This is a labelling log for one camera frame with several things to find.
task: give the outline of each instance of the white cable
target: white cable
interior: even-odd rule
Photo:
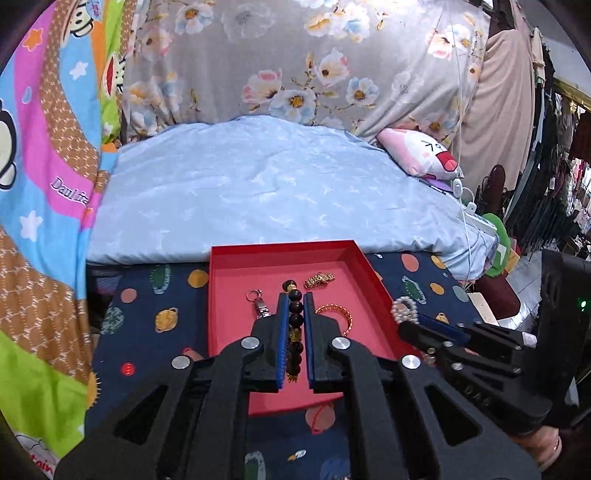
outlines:
[[[463,107],[463,105],[464,105],[464,98],[463,98],[464,88],[463,88],[463,81],[462,81],[463,80],[462,79],[462,72],[460,71],[460,56],[457,54],[456,32],[454,30],[452,15],[450,13],[449,6],[447,4],[447,0],[444,0],[444,3],[445,3],[445,8],[447,11],[447,17],[449,19],[450,27],[452,29],[453,50],[456,53],[457,81],[460,86],[460,94],[459,94],[459,100],[460,100],[459,122],[460,122],[460,125],[457,130],[457,140],[460,144],[459,149],[458,149],[458,156],[457,156],[457,165],[459,167],[460,162],[462,160],[462,122],[463,122],[463,116],[464,116],[464,107]],[[467,187],[462,186],[462,193],[464,192],[464,189],[468,190],[472,194],[472,202],[475,202],[474,192],[472,192]],[[466,291],[466,289],[469,286],[468,282],[470,279],[470,274],[472,273],[472,249],[470,247],[470,237],[468,235],[468,225],[466,223],[466,212],[464,211],[464,205],[463,205],[461,199],[459,199],[459,203],[460,203],[460,208],[462,209],[462,218],[464,220],[464,231],[466,232],[466,243],[468,246],[468,274],[466,275],[466,284],[464,285],[464,291]]]
[[[447,0],[444,0],[445,3],[445,8],[447,11],[447,17],[449,19],[449,23],[450,23],[450,27],[452,28],[452,40],[453,40],[453,51],[456,54],[456,68],[457,68],[457,81],[458,84],[460,86],[460,95],[459,95],[459,99],[460,99],[460,118],[459,118],[459,127],[457,130],[457,140],[460,144],[459,148],[458,148],[458,152],[457,152],[457,165],[460,165],[460,162],[462,161],[462,123],[464,120],[464,85],[463,85],[463,77],[462,77],[462,72],[460,71],[460,56],[457,54],[457,47],[456,47],[456,32],[453,28],[453,20],[452,20],[452,14],[450,13],[449,10],[449,6],[447,4]]]

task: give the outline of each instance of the light blue blanket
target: light blue blanket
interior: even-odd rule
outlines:
[[[477,278],[497,238],[468,226],[469,255],[459,209],[347,132],[269,116],[180,125],[121,148],[88,262],[203,261],[212,245],[354,239],[364,252],[433,251],[456,278]]]

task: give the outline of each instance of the floral bedsheet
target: floral bedsheet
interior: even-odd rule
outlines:
[[[124,84],[127,138],[266,114],[449,145],[489,17],[464,0],[144,0]]]

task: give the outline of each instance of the pink stuffed toy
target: pink stuffed toy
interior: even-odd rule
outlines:
[[[463,174],[443,145],[416,130],[384,128],[378,141],[409,175],[434,180],[453,180]]]

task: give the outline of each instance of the flower print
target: flower print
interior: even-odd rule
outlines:
[[[213,10],[208,4],[194,3],[183,6],[177,12],[175,33],[199,33],[213,21]]]
[[[295,0],[298,2],[302,7],[305,8],[320,8],[320,7],[328,7],[333,8],[339,0]]]
[[[446,35],[443,35],[437,31],[435,28],[432,28],[427,34],[427,43],[429,43],[427,53],[430,53],[438,59],[452,59],[452,41]]]
[[[390,98],[398,103],[409,103],[423,85],[425,81],[420,77],[413,77],[410,70],[398,73],[392,81]]]
[[[388,128],[398,128],[400,130],[420,131],[420,128],[418,126],[418,122],[410,116],[408,118],[403,118],[401,120],[398,120],[391,125],[388,125]]]
[[[453,131],[457,124],[456,118],[451,118],[445,112],[435,112],[427,115],[418,124],[419,130],[424,134],[441,141]]]
[[[333,48],[332,52],[324,57],[314,69],[320,83],[325,87],[345,80],[350,74],[347,58],[336,48]]]
[[[453,24],[445,29],[446,38],[459,50],[467,51],[472,47],[474,38],[472,31],[461,24]]]
[[[345,38],[347,35],[356,43],[369,37],[369,17],[367,10],[361,5],[349,2],[342,11],[333,14],[342,22],[342,31],[336,32],[336,38]]]
[[[353,77],[347,86],[346,99],[351,104],[370,106],[375,103],[379,95],[379,88],[370,79],[359,80]]]
[[[261,70],[251,75],[248,83],[242,87],[242,101],[248,105],[262,105],[270,102],[281,90],[281,69],[277,72]]]
[[[150,94],[150,105],[165,115],[179,111],[183,89],[176,73],[169,72],[165,78],[153,77],[150,81]]]
[[[153,137],[158,132],[156,115],[152,110],[144,110],[142,113],[133,112],[131,126],[142,137]]]
[[[342,31],[342,24],[332,13],[323,13],[310,18],[304,28],[313,37],[324,37],[333,35],[336,31]]]
[[[127,96],[131,103],[146,105],[150,101],[150,88],[144,82],[135,82],[127,87]]]
[[[467,78],[469,83],[476,83],[480,78],[480,65],[476,62],[472,62],[467,68]]]
[[[139,49],[144,57],[153,61],[166,55],[172,42],[173,36],[170,33],[163,28],[153,25],[143,36]]]
[[[323,127],[336,128],[337,130],[345,129],[343,122],[339,118],[336,118],[334,116],[325,116],[319,123],[319,125],[322,125]]]
[[[476,26],[476,20],[474,19],[474,17],[472,16],[472,14],[469,14],[468,12],[464,12],[462,14],[462,18],[464,20],[466,20],[466,22],[468,22],[471,26],[473,26],[473,27]]]
[[[361,0],[361,3],[373,8],[378,14],[406,14],[410,9],[416,10],[417,0]]]
[[[222,14],[223,29],[231,43],[262,37],[274,23],[275,14],[265,4],[242,4]]]
[[[269,105],[272,116],[307,124],[314,118],[316,94],[312,89],[282,90],[273,97]]]

